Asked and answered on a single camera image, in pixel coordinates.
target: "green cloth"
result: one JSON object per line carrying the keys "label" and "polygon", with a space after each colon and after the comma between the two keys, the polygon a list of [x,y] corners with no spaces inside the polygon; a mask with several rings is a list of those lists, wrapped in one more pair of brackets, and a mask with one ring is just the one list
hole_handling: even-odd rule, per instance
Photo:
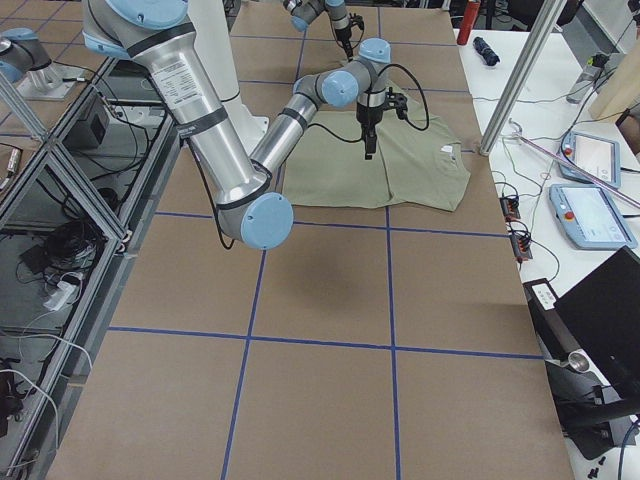
{"label": "green cloth", "polygon": [[[424,109],[411,99],[409,116],[424,125]],[[470,175],[460,141],[440,117],[429,119],[429,128],[420,132],[395,112],[385,112],[372,160],[364,159],[364,143],[344,143],[321,128],[309,128],[287,160],[283,194],[296,205],[378,208],[413,202],[455,210]],[[314,123],[343,138],[360,137],[355,112],[318,112]]]}

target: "white and blue control panel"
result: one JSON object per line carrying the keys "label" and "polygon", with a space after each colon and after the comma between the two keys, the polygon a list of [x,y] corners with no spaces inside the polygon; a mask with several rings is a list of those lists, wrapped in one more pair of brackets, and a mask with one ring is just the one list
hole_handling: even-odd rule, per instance
{"label": "white and blue control panel", "polygon": [[[615,188],[620,188],[620,145],[586,133],[569,132],[560,144],[560,154],[591,175]],[[579,172],[560,165],[562,176],[589,182]]]}
{"label": "white and blue control panel", "polygon": [[609,195],[595,185],[551,185],[549,198],[567,237],[584,250],[638,246]]}

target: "blue joint cap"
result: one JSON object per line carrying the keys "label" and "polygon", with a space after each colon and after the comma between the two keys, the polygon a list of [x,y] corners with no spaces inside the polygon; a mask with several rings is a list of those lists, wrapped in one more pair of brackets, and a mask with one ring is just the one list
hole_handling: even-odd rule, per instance
{"label": "blue joint cap", "polygon": [[127,22],[150,30],[164,30],[178,25],[187,14],[184,0],[105,0]]}
{"label": "blue joint cap", "polygon": [[358,80],[344,70],[331,73],[322,82],[322,96],[334,107],[346,107],[358,98],[358,91]]}
{"label": "blue joint cap", "polygon": [[2,32],[2,36],[9,40],[37,40],[38,36],[29,28],[12,28]]}
{"label": "blue joint cap", "polygon": [[131,57],[127,51],[120,45],[115,43],[105,42],[100,38],[93,37],[86,32],[82,32],[84,35],[84,44],[92,52],[99,53],[100,55],[106,55],[107,57],[118,58],[120,60],[131,60]]}
{"label": "blue joint cap", "polygon": [[367,38],[360,44],[360,56],[378,63],[391,63],[391,45],[382,38]]}
{"label": "blue joint cap", "polygon": [[0,72],[10,83],[16,83],[22,78],[22,72],[9,63],[0,62]]}
{"label": "blue joint cap", "polygon": [[242,241],[252,248],[269,250],[286,240],[293,226],[293,207],[276,192],[255,199],[240,225]]}
{"label": "blue joint cap", "polygon": [[291,17],[291,25],[299,32],[305,32],[309,28],[309,24],[300,17]]}

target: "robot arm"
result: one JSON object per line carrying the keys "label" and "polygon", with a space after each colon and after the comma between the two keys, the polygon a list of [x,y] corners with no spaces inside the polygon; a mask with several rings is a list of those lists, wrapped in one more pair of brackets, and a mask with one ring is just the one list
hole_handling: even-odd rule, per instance
{"label": "robot arm", "polygon": [[194,50],[196,31],[186,3],[150,3],[84,0],[87,47],[149,70],[180,136],[216,186],[222,230],[254,248],[279,245],[289,234],[293,210],[282,195],[269,191],[271,172],[286,160],[321,104],[343,107],[364,95],[373,108],[377,94],[384,93],[381,72],[390,60],[389,44],[367,40],[361,55],[347,66],[300,79],[291,100],[248,156]]}
{"label": "robot arm", "polygon": [[302,0],[284,0],[283,5],[291,13],[291,23],[294,28],[300,32],[306,31],[309,25],[326,11],[331,20],[334,37],[342,46],[347,59],[351,61],[353,58],[351,29],[358,26],[361,31],[364,31],[364,21],[360,15],[349,15],[344,0],[309,0],[306,3]]}
{"label": "robot arm", "polygon": [[62,83],[49,54],[28,28],[13,28],[0,34],[0,72],[11,83],[28,73],[34,87],[43,92]]}

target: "black office chair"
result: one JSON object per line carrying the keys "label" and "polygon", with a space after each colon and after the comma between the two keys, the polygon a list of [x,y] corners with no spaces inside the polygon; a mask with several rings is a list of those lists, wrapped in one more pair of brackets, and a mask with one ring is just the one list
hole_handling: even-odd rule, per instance
{"label": "black office chair", "polygon": [[[524,23],[527,26],[527,31],[531,30],[533,23],[536,21],[538,12],[542,7],[544,0],[509,0],[509,15]],[[575,17],[576,12],[582,6],[584,0],[568,0],[567,4],[560,13],[558,18],[558,25],[562,26],[569,23]]]}

